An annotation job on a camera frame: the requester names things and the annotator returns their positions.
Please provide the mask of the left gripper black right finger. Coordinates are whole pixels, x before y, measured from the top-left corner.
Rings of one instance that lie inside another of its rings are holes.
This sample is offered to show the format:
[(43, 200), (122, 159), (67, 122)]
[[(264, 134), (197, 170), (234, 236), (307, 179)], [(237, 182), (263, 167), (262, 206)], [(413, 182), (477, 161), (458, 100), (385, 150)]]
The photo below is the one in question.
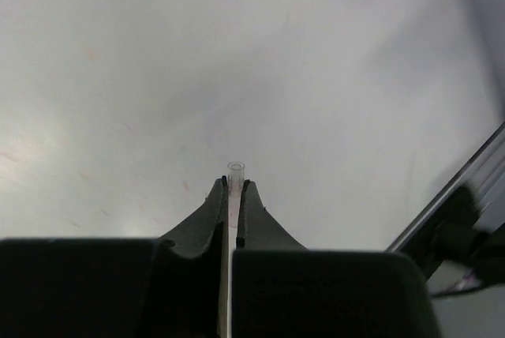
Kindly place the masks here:
[(232, 259), (234, 337), (438, 337), (419, 268), (400, 253), (308, 250), (241, 192)]

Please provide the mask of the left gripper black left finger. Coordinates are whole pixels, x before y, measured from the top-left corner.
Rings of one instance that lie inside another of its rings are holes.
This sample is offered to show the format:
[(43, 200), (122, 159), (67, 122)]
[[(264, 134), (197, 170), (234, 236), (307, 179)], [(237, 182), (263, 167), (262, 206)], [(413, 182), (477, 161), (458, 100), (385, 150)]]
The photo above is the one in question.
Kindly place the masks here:
[(217, 337), (226, 180), (158, 238), (4, 238), (4, 337)]

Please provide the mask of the small clear pink cap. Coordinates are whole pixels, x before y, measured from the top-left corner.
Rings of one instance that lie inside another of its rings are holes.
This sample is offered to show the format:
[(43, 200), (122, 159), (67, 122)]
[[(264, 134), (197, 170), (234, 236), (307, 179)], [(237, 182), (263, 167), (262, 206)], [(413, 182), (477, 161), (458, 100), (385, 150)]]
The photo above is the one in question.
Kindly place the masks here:
[(245, 183), (245, 165), (240, 161), (228, 163), (228, 221), (232, 232), (238, 228), (241, 192)]

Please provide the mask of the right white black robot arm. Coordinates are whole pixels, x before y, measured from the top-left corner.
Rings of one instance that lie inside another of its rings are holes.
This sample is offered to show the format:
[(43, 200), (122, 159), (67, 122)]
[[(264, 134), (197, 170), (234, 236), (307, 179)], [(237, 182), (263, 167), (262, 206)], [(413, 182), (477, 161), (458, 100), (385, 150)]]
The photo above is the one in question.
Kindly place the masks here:
[(467, 185), (458, 186), (428, 210), (398, 248), (409, 256), (425, 279), (443, 264), (465, 272), (450, 286), (435, 291), (436, 298), (473, 293), (504, 283), (504, 226), (478, 227), (481, 210)]

